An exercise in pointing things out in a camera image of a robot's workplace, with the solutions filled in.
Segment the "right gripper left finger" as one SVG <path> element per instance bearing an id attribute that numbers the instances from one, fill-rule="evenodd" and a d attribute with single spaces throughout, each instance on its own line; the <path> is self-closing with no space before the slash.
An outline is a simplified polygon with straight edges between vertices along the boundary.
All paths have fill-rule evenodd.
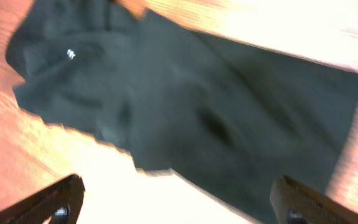
<path id="1" fill-rule="evenodd" d="M 0 211 L 0 224 L 76 224 L 85 194 L 82 178 L 71 174 Z"/>

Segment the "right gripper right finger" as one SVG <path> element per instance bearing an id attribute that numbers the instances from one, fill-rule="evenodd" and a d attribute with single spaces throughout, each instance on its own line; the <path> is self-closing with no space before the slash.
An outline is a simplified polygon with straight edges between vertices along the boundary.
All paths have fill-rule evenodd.
<path id="1" fill-rule="evenodd" d="M 358 224 L 358 213 L 284 175 L 273 183 L 270 203 L 279 224 Z"/>

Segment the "black t-shirt with logo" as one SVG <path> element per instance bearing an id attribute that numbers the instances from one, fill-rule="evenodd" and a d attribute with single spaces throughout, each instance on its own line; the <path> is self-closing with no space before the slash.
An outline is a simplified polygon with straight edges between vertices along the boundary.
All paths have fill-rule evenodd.
<path id="1" fill-rule="evenodd" d="M 107 1 L 37 0 L 7 63 L 46 123 L 173 169 L 263 223 L 288 175 L 324 191 L 352 126 L 358 73 L 187 30 Z"/>

